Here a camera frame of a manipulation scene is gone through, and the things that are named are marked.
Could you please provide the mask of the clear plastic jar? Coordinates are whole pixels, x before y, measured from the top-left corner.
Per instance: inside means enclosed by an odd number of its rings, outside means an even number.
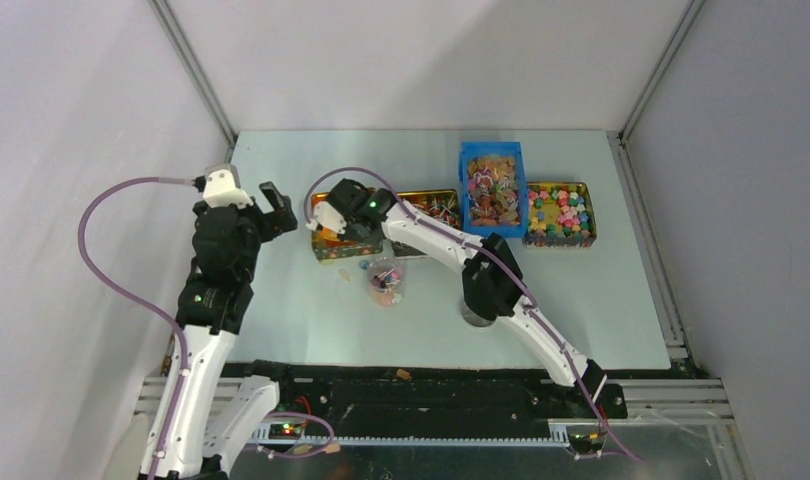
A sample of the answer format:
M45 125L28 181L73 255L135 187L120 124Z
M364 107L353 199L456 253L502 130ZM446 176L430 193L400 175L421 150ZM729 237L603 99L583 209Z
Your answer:
M381 306L392 307L404 298L405 270L396 258L379 258L365 269L371 298Z

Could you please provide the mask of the orange plastic scoop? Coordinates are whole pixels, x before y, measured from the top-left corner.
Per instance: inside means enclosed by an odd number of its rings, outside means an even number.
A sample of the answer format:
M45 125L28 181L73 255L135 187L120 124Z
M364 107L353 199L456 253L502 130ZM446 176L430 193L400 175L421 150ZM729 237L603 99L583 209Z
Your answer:
M323 227L323 228L321 228L319 230L316 230L315 234L317 235L317 238L318 238L319 241L325 241L325 242L339 242L340 241L338 232L336 230L332 230L332 229L329 229L329 228Z

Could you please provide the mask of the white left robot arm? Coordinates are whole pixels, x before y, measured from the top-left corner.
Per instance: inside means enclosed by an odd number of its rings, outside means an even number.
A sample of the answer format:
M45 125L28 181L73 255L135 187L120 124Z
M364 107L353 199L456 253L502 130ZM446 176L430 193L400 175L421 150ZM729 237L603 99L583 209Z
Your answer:
M273 208L268 213L241 189L194 205L194 256L175 317L179 334L141 479L225 479L263 417L285 416L296 406L292 384L250 374L217 419L209 419L253 296L260 247L298 226L289 197L271 182L259 189Z

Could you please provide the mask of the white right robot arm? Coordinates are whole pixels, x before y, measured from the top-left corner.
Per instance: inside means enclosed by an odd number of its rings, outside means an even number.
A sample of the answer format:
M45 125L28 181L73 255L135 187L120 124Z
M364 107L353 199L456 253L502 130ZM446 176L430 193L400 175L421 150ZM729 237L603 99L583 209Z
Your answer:
M607 375L547 320L500 235L455 229L390 190L371 191L350 179L311 207L308 226L331 230L341 240L404 243L460 273L469 311L488 325L508 326L524 341L549 377L565 387L562 402L569 414L587 418L601 407Z

